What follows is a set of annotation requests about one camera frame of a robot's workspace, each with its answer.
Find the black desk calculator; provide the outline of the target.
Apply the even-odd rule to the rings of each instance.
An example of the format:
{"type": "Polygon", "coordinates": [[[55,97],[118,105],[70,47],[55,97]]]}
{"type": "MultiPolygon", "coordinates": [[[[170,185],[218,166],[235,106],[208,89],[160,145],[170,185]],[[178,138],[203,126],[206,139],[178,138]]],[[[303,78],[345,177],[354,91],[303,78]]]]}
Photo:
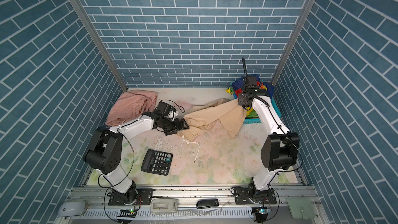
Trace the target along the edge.
{"type": "Polygon", "coordinates": [[[171,169],[172,159],[173,154],[171,153],[148,149],[143,160],[141,171],[167,176],[171,169]]]}

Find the beige shorts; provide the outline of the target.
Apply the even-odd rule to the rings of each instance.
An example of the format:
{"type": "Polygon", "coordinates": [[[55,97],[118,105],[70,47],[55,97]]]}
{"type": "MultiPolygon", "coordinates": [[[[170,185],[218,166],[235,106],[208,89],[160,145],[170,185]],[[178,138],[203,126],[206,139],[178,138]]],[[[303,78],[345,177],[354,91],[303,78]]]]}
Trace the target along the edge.
{"type": "Polygon", "coordinates": [[[189,129],[179,131],[177,134],[193,142],[199,135],[211,131],[219,122],[228,135],[235,138],[244,123],[246,112],[238,104],[237,99],[231,101],[219,99],[186,114],[183,119],[188,124],[189,129]]]}

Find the right circuit board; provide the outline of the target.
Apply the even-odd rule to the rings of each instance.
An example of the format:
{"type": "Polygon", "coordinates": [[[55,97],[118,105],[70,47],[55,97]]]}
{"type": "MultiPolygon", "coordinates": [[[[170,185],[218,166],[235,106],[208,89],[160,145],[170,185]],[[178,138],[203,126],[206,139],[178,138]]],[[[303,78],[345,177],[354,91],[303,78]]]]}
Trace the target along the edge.
{"type": "Polygon", "coordinates": [[[253,207],[252,211],[255,215],[268,215],[272,210],[267,207],[253,207]]]}

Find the circuit board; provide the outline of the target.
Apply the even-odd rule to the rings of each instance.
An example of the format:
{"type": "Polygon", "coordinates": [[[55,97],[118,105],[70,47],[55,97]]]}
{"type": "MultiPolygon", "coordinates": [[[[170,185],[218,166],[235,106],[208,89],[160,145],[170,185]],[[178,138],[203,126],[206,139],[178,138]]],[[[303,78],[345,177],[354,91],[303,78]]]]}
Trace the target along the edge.
{"type": "Polygon", "coordinates": [[[253,207],[252,211],[255,215],[268,215],[272,210],[267,207],[253,207]]]}
{"type": "Polygon", "coordinates": [[[117,218],[135,218],[137,215],[136,209],[121,209],[117,218]]]}

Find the multicolour cloth in basket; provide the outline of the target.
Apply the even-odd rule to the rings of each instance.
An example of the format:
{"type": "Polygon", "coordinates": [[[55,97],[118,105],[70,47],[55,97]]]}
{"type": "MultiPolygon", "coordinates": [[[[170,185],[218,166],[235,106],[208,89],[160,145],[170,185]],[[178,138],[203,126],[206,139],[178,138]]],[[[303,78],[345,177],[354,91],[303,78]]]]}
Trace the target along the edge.
{"type": "MultiPolygon", "coordinates": [[[[248,77],[249,79],[255,78],[257,86],[260,87],[260,89],[266,89],[268,91],[272,106],[275,109],[277,115],[280,117],[281,113],[276,105],[275,100],[273,99],[274,85],[267,82],[263,82],[258,74],[251,74],[248,77]]],[[[238,98],[238,95],[242,93],[243,85],[244,85],[244,78],[241,77],[237,79],[235,82],[231,83],[230,87],[226,90],[226,92],[233,95],[234,98],[236,99],[238,98]]],[[[253,118],[259,118],[258,114],[253,109],[247,108],[246,119],[253,119],[253,118]]]]}

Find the left circuit board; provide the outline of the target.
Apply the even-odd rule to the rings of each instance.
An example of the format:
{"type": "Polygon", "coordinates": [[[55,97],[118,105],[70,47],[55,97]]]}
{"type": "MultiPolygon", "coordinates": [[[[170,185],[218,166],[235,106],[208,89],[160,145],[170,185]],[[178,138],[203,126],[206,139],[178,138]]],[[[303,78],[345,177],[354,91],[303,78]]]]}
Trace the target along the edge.
{"type": "Polygon", "coordinates": [[[121,209],[117,218],[135,218],[137,215],[136,209],[121,209]]]}

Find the grey computer mouse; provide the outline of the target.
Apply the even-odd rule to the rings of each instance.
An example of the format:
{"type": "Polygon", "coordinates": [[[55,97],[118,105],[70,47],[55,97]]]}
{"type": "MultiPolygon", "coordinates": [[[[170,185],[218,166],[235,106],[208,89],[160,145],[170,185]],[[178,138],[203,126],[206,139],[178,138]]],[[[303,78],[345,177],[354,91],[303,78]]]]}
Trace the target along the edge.
{"type": "Polygon", "coordinates": [[[84,200],[64,202],[58,209],[58,217],[81,216],[89,208],[89,203],[84,200]]]}

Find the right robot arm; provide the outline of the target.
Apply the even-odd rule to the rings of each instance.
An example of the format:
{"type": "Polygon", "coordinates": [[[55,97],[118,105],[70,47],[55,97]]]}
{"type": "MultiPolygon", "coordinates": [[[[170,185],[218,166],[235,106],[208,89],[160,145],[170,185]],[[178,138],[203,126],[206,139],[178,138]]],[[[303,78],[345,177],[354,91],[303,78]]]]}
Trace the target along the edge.
{"type": "Polygon", "coordinates": [[[266,140],[260,152],[263,167],[249,183],[249,198],[254,202],[271,200],[273,179],[280,173],[289,172],[289,168],[297,162],[299,135],[284,125],[274,110],[266,89],[244,83],[238,95],[238,104],[252,108],[266,131],[266,140]]]}

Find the black car key fob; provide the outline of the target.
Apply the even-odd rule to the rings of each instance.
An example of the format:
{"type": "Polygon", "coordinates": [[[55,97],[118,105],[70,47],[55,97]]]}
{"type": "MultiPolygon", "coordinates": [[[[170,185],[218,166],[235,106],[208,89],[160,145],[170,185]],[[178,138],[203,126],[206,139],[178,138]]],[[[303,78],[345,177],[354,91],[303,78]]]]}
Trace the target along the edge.
{"type": "Polygon", "coordinates": [[[218,199],[202,199],[199,200],[196,204],[197,209],[207,209],[213,207],[219,207],[218,199]]]}

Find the pink shorts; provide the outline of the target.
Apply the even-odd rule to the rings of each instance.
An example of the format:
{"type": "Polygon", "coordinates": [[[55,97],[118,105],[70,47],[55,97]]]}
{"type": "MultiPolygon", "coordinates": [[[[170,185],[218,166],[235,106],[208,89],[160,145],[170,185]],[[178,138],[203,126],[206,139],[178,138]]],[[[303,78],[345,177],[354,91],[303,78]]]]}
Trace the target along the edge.
{"type": "Polygon", "coordinates": [[[157,92],[133,90],[124,92],[111,108],[106,125],[115,127],[152,112],[158,98],[157,92]]]}

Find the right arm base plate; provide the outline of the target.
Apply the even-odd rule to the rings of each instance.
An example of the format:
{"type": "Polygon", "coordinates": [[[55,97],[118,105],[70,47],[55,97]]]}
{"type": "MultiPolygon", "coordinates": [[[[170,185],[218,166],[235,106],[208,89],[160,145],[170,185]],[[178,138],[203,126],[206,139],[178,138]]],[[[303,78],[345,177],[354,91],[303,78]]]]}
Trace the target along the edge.
{"type": "Polygon", "coordinates": [[[234,197],[235,204],[276,204],[277,197],[273,189],[259,191],[254,188],[244,188],[234,186],[230,189],[234,197]]]}

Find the beige plastic holder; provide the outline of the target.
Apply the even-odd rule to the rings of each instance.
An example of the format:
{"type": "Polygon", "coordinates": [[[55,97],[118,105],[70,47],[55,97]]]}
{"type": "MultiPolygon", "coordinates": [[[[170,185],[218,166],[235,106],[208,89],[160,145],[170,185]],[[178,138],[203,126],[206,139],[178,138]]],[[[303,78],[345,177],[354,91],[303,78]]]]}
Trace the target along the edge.
{"type": "Polygon", "coordinates": [[[152,214],[168,214],[178,211],[179,201],[174,198],[153,198],[150,204],[152,214]]]}

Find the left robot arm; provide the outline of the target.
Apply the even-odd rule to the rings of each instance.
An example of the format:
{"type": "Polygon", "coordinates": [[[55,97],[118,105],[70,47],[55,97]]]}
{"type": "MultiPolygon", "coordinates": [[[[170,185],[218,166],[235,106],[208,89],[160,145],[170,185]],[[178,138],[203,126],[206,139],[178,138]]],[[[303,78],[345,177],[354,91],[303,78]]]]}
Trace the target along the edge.
{"type": "Polygon", "coordinates": [[[184,119],[169,119],[147,112],[117,127],[99,127],[94,131],[83,155],[83,161],[91,168],[101,171],[110,183],[111,189],[119,194],[126,194],[132,187],[133,181],[121,165],[122,145],[124,142],[129,144],[130,139],[143,132],[157,128],[163,130],[165,135],[173,135],[188,130],[189,126],[184,119]]]}

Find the green leather wallet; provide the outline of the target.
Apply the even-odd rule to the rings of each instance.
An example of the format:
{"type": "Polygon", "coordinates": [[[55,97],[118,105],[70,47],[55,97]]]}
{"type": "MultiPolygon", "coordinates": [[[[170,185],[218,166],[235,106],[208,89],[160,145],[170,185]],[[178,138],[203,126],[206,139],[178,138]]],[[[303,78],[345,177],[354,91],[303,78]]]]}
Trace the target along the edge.
{"type": "Polygon", "coordinates": [[[316,217],[309,198],[288,198],[287,202],[293,219],[310,220],[316,217]]]}

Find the aluminium front rail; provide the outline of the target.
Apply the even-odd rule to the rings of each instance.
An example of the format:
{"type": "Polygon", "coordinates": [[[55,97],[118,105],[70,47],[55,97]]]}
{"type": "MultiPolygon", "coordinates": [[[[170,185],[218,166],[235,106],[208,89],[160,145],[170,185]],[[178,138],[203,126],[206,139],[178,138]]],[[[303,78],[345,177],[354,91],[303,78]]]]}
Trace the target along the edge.
{"type": "Polygon", "coordinates": [[[174,198],[180,207],[196,207],[197,202],[204,199],[218,199],[219,204],[228,206],[286,206],[288,200],[293,198],[306,198],[315,206],[320,205],[313,186],[300,184],[281,185],[272,187],[274,191],[264,198],[249,197],[249,190],[240,189],[238,186],[138,186],[135,193],[141,196],[141,205],[149,206],[150,202],[158,198],[174,198]]]}

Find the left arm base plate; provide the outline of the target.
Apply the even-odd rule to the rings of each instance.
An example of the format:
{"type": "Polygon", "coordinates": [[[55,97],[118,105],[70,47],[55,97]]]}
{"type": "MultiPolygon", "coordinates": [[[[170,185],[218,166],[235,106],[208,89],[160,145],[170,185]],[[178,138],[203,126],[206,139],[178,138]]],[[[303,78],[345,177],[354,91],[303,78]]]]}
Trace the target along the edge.
{"type": "Polygon", "coordinates": [[[133,196],[128,197],[127,194],[118,193],[115,190],[111,190],[106,195],[109,197],[108,205],[136,205],[138,206],[138,200],[141,201],[141,205],[150,205],[154,189],[152,188],[136,188],[134,192],[132,192],[133,196]]]}

